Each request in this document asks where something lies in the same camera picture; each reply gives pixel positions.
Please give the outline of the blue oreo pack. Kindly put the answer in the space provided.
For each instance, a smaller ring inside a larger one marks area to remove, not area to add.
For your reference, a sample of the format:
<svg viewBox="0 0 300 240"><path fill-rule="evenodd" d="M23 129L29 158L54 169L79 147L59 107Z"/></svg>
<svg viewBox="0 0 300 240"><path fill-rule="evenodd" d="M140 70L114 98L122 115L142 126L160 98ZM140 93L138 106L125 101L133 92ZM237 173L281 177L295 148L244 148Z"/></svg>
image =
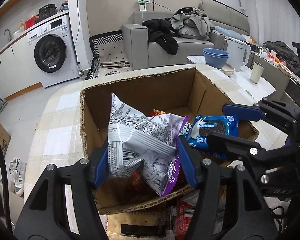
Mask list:
<svg viewBox="0 0 300 240"><path fill-rule="evenodd" d="M186 123L181 130L180 136L183 136L188 144L197 150L203 151L215 158L228 161L223 153L215 153L209 149L206 142L207 137L213 133L222 133L233 137L238 137L238 118L233 115L229 116L202 116L195 117L192 124Z"/></svg>

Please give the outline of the red black snack pack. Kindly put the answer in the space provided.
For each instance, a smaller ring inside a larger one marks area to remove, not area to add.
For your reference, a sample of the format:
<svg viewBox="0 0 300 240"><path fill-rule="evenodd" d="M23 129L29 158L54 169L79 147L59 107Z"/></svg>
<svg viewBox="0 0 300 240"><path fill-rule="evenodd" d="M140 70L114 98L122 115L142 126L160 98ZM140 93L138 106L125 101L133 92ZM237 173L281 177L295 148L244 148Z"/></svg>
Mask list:
<svg viewBox="0 0 300 240"><path fill-rule="evenodd" d="M184 239L186 232L189 228L195 207L183 202L182 200L177 201L176 207L176 218L174 234L175 239Z"/></svg>

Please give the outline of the clear cracker pack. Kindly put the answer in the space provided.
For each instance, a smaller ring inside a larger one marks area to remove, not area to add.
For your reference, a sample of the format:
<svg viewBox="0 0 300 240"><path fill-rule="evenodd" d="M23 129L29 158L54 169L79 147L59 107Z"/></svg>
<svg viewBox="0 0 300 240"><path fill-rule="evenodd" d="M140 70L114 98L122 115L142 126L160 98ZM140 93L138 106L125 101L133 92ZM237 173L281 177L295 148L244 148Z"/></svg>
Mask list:
<svg viewBox="0 0 300 240"><path fill-rule="evenodd" d="M167 211L164 207L107 216L109 239L165 239Z"/></svg>

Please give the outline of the purple silver snack bag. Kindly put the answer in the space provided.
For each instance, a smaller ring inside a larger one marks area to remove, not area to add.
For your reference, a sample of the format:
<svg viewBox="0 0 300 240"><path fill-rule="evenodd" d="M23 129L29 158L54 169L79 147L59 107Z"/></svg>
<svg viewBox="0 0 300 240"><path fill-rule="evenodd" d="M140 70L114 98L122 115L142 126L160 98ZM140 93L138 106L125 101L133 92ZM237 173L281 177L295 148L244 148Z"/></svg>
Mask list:
<svg viewBox="0 0 300 240"><path fill-rule="evenodd" d="M177 140L188 116L166 113L147 117L111 95L108 125L108 168L112 178L138 171L160 196L175 186L180 168Z"/></svg>

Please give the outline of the red chips bag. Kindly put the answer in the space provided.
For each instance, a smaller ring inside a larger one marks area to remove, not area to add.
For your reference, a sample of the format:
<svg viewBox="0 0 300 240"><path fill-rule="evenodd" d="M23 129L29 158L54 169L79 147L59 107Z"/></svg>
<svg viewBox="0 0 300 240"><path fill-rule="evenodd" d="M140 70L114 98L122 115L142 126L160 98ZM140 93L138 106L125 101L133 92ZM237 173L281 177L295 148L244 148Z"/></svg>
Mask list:
<svg viewBox="0 0 300 240"><path fill-rule="evenodd" d="M165 112L165 111L160 111L160 110L154 109L154 110L151 112L150 116L158 116L158 115L162 115L162 114L166 114L166 112Z"/></svg>

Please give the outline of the white cup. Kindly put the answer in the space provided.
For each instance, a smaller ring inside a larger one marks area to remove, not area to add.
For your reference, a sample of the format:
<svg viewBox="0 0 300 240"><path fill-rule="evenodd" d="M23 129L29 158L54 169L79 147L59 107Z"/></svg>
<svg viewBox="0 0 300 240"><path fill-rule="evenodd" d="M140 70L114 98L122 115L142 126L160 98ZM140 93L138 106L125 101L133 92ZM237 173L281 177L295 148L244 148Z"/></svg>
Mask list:
<svg viewBox="0 0 300 240"><path fill-rule="evenodd" d="M253 83L258 83L264 71L264 67L258 62L254 62L250 79Z"/></svg>

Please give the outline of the white sneaker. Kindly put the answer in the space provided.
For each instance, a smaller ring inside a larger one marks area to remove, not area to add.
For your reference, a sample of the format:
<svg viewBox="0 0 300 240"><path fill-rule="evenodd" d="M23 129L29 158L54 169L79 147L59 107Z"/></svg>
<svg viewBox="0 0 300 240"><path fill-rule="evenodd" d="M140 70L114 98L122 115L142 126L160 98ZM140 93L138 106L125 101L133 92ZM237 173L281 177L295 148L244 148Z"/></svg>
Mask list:
<svg viewBox="0 0 300 240"><path fill-rule="evenodd" d="M10 178L14 183L14 192L18 196L24 193L25 168L19 158L14 158L9 164Z"/></svg>

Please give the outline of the blue stacked bowls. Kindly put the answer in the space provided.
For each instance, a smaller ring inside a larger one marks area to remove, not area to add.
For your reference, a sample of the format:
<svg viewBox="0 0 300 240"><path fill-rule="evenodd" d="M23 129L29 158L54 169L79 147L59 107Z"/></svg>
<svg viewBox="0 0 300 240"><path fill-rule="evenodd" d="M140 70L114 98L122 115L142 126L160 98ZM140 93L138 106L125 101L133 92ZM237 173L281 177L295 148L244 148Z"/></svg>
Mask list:
<svg viewBox="0 0 300 240"><path fill-rule="evenodd" d="M217 69L223 68L229 58L229 53L227 51L215 48L204 48L203 55L206 64Z"/></svg>

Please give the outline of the white electric kettle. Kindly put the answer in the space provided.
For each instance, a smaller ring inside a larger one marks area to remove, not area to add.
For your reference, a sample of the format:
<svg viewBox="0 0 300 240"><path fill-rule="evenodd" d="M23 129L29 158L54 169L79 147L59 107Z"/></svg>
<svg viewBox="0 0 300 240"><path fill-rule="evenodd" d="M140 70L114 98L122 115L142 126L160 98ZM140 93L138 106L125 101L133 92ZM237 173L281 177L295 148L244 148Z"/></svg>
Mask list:
<svg viewBox="0 0 300 240"><path fill-rule="evenodd" d="M227 63L234 67L236 72L239 72L241 67L249 61L251 46L232 37L227 39L227 45L227 52L229 53Z"/></svg>

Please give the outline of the grey clothes pile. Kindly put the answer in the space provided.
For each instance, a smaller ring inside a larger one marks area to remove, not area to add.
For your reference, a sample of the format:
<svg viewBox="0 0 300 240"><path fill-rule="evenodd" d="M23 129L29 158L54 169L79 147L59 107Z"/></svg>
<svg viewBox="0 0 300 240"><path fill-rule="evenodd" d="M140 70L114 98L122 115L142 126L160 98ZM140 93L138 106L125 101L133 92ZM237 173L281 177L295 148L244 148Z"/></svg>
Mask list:
<svg viewBox="0 0 300 240"><path fill-rule="evenodd" d="M168 20L178 37L209 40L212 24L205 13L196 7L183 7Z"/></svg>

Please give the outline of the black jacket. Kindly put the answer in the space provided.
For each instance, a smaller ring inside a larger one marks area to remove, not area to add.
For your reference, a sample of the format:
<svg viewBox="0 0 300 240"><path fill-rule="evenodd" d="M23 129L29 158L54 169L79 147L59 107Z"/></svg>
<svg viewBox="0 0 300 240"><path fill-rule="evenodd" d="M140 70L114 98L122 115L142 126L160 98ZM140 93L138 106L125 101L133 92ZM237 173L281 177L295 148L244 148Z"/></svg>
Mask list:
<svg viewBox="0 0 300 240"><path fill-rule="evenodd" d="M172 25L166 19L151 19L142 22L142 25L148 29L148 42L157 43L170 55L176 55L179 45L174 39L174 30Z"/></svg>

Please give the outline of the grey sofa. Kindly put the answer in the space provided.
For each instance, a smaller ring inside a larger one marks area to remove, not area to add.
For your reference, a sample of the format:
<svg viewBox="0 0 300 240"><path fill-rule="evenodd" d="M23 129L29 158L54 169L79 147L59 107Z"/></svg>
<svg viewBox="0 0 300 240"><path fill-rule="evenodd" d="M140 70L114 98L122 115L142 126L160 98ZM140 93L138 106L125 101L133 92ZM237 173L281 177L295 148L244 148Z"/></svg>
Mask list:
<svg viewBox="0 0 300 240"><path fill-rule="evenodd" d="M207 13L210 23L239 34L248 35L250 26L248 17L222 3L213 0L201 0L199 9ZM156 20L171 17L168 11L149 11L133 13L134 22L122 26L123 47L133 70L152 67L186 64L187 57L201 55L204 48L225 49L227 41L223 34L211 30L208 40L175 37L179 48L176 55L168 54L155 42L148 41L148 28L142 20Z"/></svg>

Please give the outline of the patterned floor cushion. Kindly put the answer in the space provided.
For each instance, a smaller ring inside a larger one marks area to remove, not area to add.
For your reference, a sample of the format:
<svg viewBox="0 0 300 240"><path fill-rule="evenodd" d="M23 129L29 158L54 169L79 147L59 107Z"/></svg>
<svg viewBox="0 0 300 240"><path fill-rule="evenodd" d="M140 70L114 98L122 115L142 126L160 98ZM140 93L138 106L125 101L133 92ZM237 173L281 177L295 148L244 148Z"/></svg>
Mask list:
<svg viewBox="0 0 300 240"><path fill-rule="evenodd" d="M86 80L133 70L124 51L122 30L91 36L89 43L93 59Z"/></svg>

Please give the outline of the white power strip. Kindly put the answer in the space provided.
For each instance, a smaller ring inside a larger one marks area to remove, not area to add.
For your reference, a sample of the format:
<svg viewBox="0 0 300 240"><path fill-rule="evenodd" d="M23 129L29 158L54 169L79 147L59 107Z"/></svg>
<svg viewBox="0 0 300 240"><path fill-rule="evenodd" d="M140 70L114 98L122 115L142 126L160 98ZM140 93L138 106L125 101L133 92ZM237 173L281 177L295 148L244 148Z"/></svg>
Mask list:
<svg viewBox="0 0 300 240"><path fill-rule="evenodd" d="M151 0L138 0L139 10L147 11L147 4L149 4Z"/></svg>

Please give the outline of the white washing machine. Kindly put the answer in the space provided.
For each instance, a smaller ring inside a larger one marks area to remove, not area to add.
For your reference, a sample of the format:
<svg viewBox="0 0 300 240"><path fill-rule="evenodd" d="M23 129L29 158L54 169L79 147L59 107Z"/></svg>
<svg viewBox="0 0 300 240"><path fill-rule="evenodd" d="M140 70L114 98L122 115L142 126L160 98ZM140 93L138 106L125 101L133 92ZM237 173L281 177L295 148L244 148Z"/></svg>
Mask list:
<svg viewBox="0 0 300 240"><path fill-rule="evenodd" d="M43 87L79 78L80 66L68 14L35 27L26 37Z"/></svg>

